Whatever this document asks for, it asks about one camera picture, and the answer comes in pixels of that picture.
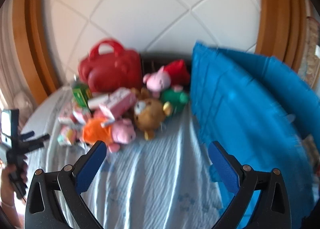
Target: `brown teddy bear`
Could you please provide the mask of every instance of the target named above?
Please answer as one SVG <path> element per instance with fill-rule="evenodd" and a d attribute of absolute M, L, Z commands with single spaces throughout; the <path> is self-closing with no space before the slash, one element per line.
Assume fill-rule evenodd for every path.
<path fill-rule="evenodd" d="M 144 132 L 144 138 L 151 140 L 155 137 L 155 130 L 167 116 L 172 113 L 172 106 L 169 102 L 162 104 L 161 101 L 150 98 L 147 89 L 143 88 L 141 92 L 132 89 L 137 96 L 138 102 L 134 107 L 133 119 L 139 130 Z"/>

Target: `wooden headboard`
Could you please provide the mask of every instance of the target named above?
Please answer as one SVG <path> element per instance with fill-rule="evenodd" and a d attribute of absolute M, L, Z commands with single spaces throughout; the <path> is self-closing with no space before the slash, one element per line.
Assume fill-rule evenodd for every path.
<path fill-rule="evenodd" d="M 174 60 L 184 59 L 187 70 L 191 75 L 191 55 L 175 54 L 175 53 L 142 53 L 141 68 L 142 76 L 151 74 L 160 69 L 161 66 L 167 65 Z M 184 87 L 186 91 L 190 90 L 190 85 Z"/>

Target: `box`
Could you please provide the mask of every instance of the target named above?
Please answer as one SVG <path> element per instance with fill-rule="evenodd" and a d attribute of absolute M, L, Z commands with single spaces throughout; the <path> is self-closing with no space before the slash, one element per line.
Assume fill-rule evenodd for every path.
<path fill-rule="evenodd" d="M 107 118 L 115 120 L 133 107 L 136 102 L 135 94 L 130 89 L 121 87 L 100 104 L 100 110 Z"/>
<path fill-rule="evenodd" d="M 76 80 L 72 84 L 71 88 L 73 96 L 75 97 L 75 100 L 78 103 L 78 105 L 82 108 L 87 108 L 88 100 L 92 98 L 89 86 L 85 83 L 80 82 L 79 80 Z"/>
<path fill-rule="evenodd" d="M 75 144 L 77 138 L 77 131 L 68 126 L 62 126 L 60 135 L 57 140 L 60 145 L 72 146 Z"/>
<path fill-rule="evenodd" d="M 67 102 L 59 113 L 58 120 L 64 125 L 73 125 L 77 122 L 75 116 L 73 115 L 73 105 L 72 102 Z"/>

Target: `mattress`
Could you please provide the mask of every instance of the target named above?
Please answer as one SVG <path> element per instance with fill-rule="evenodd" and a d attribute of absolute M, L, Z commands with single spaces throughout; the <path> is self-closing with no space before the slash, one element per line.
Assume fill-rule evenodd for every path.
<path fill-rule="evenodd" d="M 56 120 L 71 92 L 59 90 L 31 117 L 25 131 L 51 134 L 46 148 L 28 155 L 28 179 L 34 171 L 57 171 L 74 164 L 89 148 L 62 147 L 57 143 Z M 109 153 L 82 198 L 104 228 L 211 228 L 222 208 L 217 183 L 210 181 L 210 161 L 199 143 L 190 107 L 166 120 L 156 138 L 137 139 L 118 153 Z M 58 192 L 61 209 L 77 228 Z"/>

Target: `orange plush toy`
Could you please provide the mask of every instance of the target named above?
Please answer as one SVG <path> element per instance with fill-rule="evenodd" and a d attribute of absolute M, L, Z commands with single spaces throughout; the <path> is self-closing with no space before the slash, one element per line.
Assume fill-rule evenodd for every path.
<path fill-rule="evenodd" d="M 89 119 L 83 128 L 83 139 L 89 144 L 103 141 L 110 152 L 117 152 L 121 144 L 129 144 L 136 138 L 136 133 L 130 119 L 120 119 L 103 127 L 106 118 Z"/>

